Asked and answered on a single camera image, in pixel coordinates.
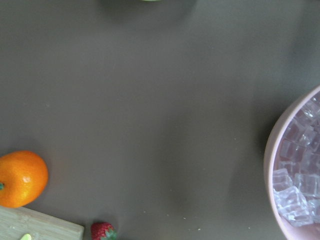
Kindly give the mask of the wooden cutting board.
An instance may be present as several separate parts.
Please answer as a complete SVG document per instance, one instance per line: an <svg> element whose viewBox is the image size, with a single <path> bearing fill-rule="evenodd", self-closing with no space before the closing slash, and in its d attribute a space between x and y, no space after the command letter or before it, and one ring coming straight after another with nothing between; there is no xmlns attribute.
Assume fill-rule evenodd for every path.
<svg viewBox="0 0 320 240"><path fill-rule="evenodd" d="M19 240L82 240L84 227L25 207L0 208L0 238Z"/></svg>

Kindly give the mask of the red strawberry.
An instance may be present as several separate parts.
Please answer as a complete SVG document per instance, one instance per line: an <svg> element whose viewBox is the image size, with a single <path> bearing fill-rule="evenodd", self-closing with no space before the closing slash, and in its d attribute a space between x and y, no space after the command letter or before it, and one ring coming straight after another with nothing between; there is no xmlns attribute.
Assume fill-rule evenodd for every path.
<svg viewBox="0 0 320 240"><path fill-rule="evenodd" d="M92 240L116 240L118 234L108 222L95 222L90 227Z"/></svg>

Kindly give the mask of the orange fruit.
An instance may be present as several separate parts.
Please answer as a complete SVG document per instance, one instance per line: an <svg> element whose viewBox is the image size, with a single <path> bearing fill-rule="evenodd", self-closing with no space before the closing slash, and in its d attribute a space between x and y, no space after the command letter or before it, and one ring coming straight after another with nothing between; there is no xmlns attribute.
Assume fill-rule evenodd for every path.
<svg viewBox="0 0 320 240"><path fill-rule="evenodd" d="M0 157L0 205L19 208L37 199L49 180L46 162L36 153L19 150Z"/></svg>

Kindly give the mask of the clear ice cubes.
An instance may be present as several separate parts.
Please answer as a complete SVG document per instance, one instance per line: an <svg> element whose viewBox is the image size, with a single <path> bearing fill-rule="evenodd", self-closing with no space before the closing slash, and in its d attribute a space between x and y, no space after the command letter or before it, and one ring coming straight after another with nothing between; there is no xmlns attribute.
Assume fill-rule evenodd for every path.
<svg viewBox="0 0 320 240"><path fill-rule="evenodd" d="M320 95L295 114L277 149L272 174L278 214L293 227L320 222Z"/></svg>

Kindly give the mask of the small green bowl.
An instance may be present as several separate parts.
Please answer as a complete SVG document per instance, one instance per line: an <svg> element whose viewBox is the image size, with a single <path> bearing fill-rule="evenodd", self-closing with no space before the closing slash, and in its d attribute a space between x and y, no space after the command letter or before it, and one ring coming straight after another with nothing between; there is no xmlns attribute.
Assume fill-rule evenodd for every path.
<svg viewBox="0 0 320 240"><path fill-rule="evenodd" d="M158 1L161 1L161 0L141 0L141 1L144 1L144 2L158 2Z"/></svg>

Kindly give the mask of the pink bowl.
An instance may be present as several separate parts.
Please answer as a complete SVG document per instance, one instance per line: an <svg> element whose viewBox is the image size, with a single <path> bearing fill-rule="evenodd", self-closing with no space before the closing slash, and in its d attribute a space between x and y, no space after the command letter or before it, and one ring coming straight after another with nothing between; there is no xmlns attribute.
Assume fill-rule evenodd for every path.
<svg viewBox="0 0 320 240"><path fill-rule="evenodd" d="M287 240L318 240L320 238L320 225L318 223L301 227L293 227L288 223L288 221L281 217L277 210L273 192L273 170L282 136L296 113L311 97L319 92L320 86L317 85L308 93L301 95L288 108L286 108L275 122L265 146L263 157L265 188L273 216Z"/></svg>

